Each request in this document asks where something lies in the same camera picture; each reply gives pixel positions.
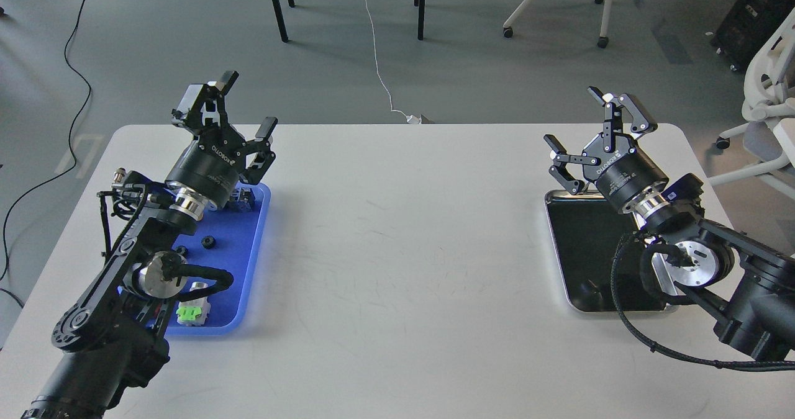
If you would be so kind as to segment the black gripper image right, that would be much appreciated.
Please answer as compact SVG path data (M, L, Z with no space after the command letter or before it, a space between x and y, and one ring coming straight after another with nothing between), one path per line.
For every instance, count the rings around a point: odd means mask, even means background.
M604 141L597 135L585 146L586 156L576 156L568 154L557 137L545 134L544 141L551 148L550 156L553 160L549 174L568 193L576 195L582 193L586 184L582 179L575 179L568 172L567 165L571 163L584 166L584 178L596 185L597 190L614 209L627 214L631 211L628 204L637 195L644 193L647 188L661 192L670 181L661 168L640 150L638 142L635 141L658 130L658 123L632 94L614 96L600 91L596 86L588 86L588 94L604 108L602 134L624 133L622 117L628 114L631 118L629 134L632 137L616 134L616 150L607 152Z

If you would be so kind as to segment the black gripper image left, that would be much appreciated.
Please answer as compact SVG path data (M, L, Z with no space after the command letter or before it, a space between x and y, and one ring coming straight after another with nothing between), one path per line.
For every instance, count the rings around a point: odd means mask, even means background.
M219 80L191 83L171 111L171 124L193 134L193 141L173 165L165 183L172 188L188 187L218 209L235 190L239 174L241 183L256 185L276 159L271 150L276 117L266 117L250 141L229 125L225 97L238 77L238 71L228 70ZM255 157L246 168L250 154Z

